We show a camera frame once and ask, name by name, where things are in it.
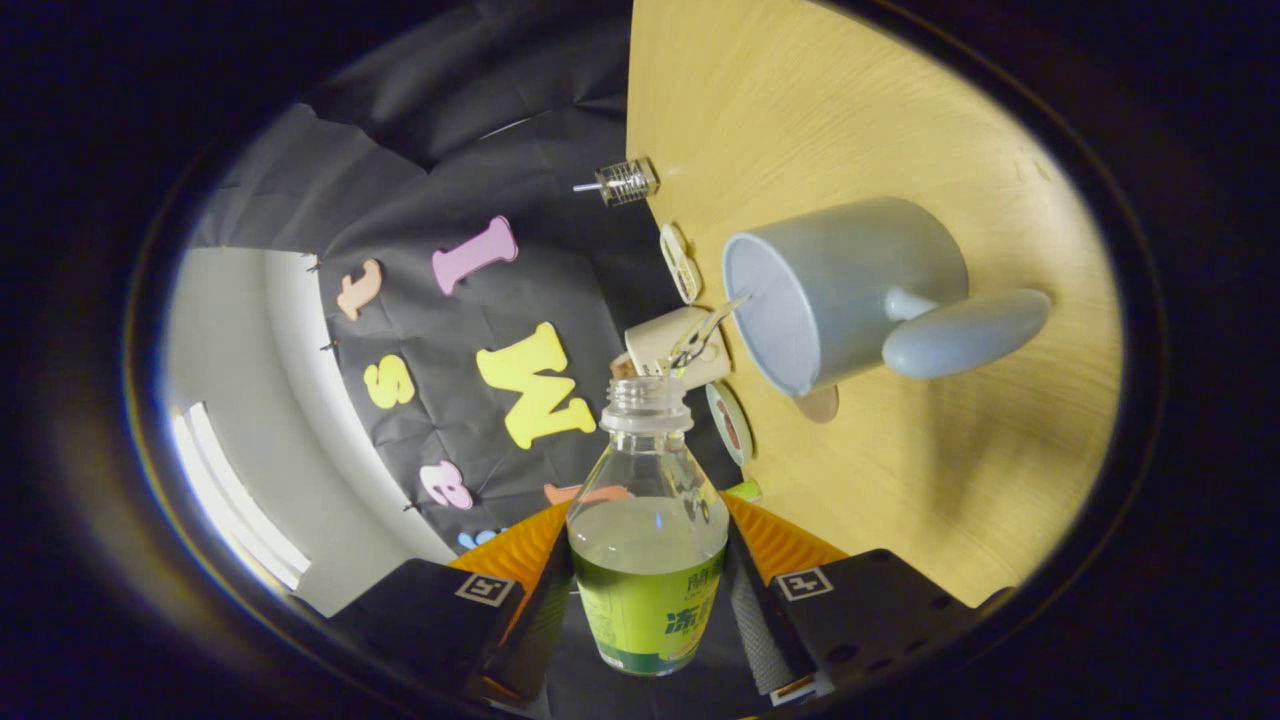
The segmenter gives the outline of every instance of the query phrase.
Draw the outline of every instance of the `bottle cap neck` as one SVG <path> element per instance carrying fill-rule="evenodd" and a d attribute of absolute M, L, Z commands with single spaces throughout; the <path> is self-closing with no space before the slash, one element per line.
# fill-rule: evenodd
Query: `bottle cap neck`
<path fill-rule="evenodd" d="M 694 427 L 678 378 L 614 378 L 600 427 L 611 433 L 682 433 Z"/>
<path fill-rule="evenodd" d="M 609 445 L 618 452 L 650 454 L 685 450 L 685 433 L 609 433 Z"/>

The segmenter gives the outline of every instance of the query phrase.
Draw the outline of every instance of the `mug handle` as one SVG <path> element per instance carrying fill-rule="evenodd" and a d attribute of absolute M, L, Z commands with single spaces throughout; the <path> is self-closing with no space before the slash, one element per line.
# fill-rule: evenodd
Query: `mug handle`
<path fill-rule="evenodd" d="M 884 340 L 881 355 L 911 378 L 941 378 L 973 370 L 1009 355 L 1039 333 L 1048 296 L 1007 290 L 940 306 L 895 287 L 884 297 L 891 319 L 905 320 Z"/>

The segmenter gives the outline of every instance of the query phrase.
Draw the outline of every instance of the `yellow letter w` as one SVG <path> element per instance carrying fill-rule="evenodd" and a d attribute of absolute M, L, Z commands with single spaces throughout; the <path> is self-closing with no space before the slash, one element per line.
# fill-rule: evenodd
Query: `yellow letter w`
<path fill-rule="evenodd" d="M 568 401 L 568 407 L 556 406 L 573 389 L 570 378 L 552 378 L 536 374 L 539 370 L 557 373 L 568 366 L 559 336 L 550 323 L 541 323 L 534 334 L 498 351 L 476 352 L 480 377 L 490 387 L 521 393 L 516 406 L 507 413 L 507 433 L 522 450 L 534 445 L 534 438 L 579 429 L 595 429 L 595 418 L 581 398 Z"/>

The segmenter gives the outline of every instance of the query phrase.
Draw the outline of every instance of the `plastic bottle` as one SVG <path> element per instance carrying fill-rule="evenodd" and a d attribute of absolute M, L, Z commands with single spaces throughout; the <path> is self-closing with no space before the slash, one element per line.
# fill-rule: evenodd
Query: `plastic bottle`
<path fill-rule="evenodd" d="M 609 447 L 568 510 L 591 634 L 632 675 L 694 659 L 728 538 L 728 509 L 685 446 L 684 396 L 673 378 L 614 379 L 600 420 Z"/>

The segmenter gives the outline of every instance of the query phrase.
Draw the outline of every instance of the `white cup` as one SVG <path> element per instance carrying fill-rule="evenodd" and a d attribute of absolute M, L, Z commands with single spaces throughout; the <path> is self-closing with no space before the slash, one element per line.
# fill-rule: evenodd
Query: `white cup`
<path fill-rule="evenodd" d="M 969 297 L 951 233 L 923 208 L 882 197 L 735 233 L 724 292 L 748 355 L 803 397 L 881 363 L 911 378 L 972 370 L 1044 327 L 1050 299 L 1015 288 Z"/>
<path fill-rule="evenodd" d="M 686 306 L 648 323 L 640 323 L 622 333 L 636 373 L 657 375 L 662 363 L 671 356 L 671 348 L 685 337 L 690 328 L 707 319 L 708 315 L 710 315 L 709 310 Z M 685 368 L 681 379 L 685 389 L 692 389 L 723 378 L 731 369 L 728 352 L 724 351 L 724 337 L 719 328 L 716 328 L 712 331 L 710 340 L 707 341 L 705 350 Z"/>

